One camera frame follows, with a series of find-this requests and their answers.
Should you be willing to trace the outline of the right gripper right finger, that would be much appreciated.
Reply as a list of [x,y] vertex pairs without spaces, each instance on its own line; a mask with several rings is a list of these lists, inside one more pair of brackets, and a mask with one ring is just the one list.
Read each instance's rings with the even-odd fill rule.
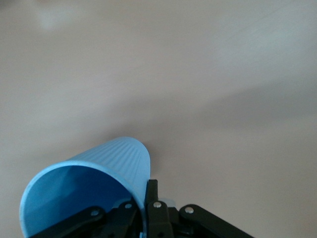
[[206,209],[189,204],[169,207],[158,197],[158,181],[150,179],[146,190],[148,238],[250,238],[251,235]]

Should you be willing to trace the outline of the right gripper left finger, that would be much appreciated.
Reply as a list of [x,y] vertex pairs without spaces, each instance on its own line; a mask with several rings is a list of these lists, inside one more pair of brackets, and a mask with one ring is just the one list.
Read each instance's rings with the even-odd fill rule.
[[142,218],[136,203],[127,201],[106,212],[86,208],[34,235],[33,238],[140,238]]

